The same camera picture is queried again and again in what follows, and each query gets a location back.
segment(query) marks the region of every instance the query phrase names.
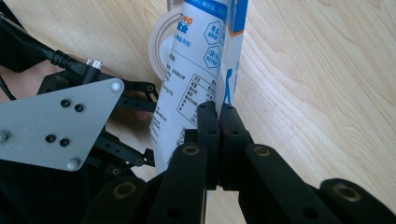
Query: screw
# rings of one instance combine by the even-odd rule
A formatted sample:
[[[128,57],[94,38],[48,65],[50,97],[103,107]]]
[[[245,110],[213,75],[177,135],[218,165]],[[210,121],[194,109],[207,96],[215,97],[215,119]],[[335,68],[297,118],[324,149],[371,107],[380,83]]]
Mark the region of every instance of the screw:
[[[67,138],[64,138],[64,139],[62,139],[62,140],[59,142],[59,145],[61,145],[61,147],[67,147],[67,146],[69,145],[69,143],[70,143],[70,140],[67,139]]]
[[[75,110],[79,113],[82,112],[84,110],[84,106],[83,105],[76,105],[75,106]]]
[[[62,100],[62,101],[61,101],[61,106],[62,106],[62,107],[69,107],[69,106],[70,106],[70,101],[68,101],[68,100]]]
[[[0,132],[0,144],[8,140],[8,134],[5,132]]]
[[[53,142],[55,142],[55,140],[56,140],[56,135],[55,134],[49,134],[46,137],[46,141],[48,143],[53,143]]]
[[[70,171],[74,171],[79,167],[79,160],[78,159],[71,159],[68,163],[67,163],[67,169],[69,169]]]
[[[110,84],[110,88],[114,92],[120,91],[121,90],[121,84],[119,82],[112,82]]]
[[[253,150],[258,156],[266,157],[270,155],[270,150],[265,147],[255,147]]]

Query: wooden surface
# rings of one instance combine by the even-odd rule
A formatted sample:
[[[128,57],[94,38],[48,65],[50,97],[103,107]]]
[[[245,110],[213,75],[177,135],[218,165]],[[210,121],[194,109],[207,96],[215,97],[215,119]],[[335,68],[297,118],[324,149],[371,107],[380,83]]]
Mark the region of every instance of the wooden surface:
[[[6,0],[43,43],[161,86],[149,34],[165,0]],[[256,143],[302,179],[351,180],[396,212],[396,1],[250,0],[236,106]],[[112,132],[150,147],[149,120]],[[145,178],[153,170],[140,170]],[[207,223],[243,223],[236,193],[208,199]]]

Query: label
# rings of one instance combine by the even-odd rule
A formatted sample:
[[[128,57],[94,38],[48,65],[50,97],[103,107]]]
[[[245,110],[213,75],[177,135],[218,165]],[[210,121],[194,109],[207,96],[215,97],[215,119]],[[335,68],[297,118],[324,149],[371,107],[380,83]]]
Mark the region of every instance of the label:
[[[184,1],[150,124],[158,174],[183,143],[185,129],[196,128],[197,106],[215,101],[226,18],[227,6],[220,2]]]
[[[225,32],[224,51],[221,68],[216,81],[216,111],[222,103],[231,105],[238,78],[239,60],[248,10],[248,0],[230,0],[228,2],[227,30]]]

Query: black cable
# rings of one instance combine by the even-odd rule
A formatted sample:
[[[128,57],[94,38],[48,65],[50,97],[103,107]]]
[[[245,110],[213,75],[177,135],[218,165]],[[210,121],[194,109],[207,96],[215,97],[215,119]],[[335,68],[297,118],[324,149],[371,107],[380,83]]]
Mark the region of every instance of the black cable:
[[[13,21],[0,15],[0,26],[3,27],[8,33],[13,35],[17,40],[21,42],[28,49],[31,49],[38,55],[50,60],[54,65],[61,68],[67,69],[71,72],[77,73],[84,77],[97,77],[100,74],[98,69],[89,69],[87,64],[82,63],[69,55],[61,52],[60,50],[54,50],[40,41],[34,39],[32,36],[27,34],[20,26],[15,24]]]
[[[9,100],[14,101],[17,98],[15,98],[15,96],[11,93],[11,91],[9,90],[6,82],[3,80],[3,78],[1,77],[0,74],[0,88],[2,89],[2,91],[6,94],[6,96],[8,97]]]

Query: gray metal plate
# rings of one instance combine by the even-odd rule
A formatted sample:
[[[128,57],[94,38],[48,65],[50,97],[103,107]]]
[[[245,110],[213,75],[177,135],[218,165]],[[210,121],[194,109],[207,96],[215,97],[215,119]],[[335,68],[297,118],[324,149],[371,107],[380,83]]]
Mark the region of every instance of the gray metal plate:
[[[78,170],[123,88],[120,79],[112,78],[0,104],[0,159]],[[62,100],[70,106],[61,106]],[[76,105],[84,109],[77,112]],[[56,136],[52,143],[50,134]],[[61,146],[63,139],[67,146]]]

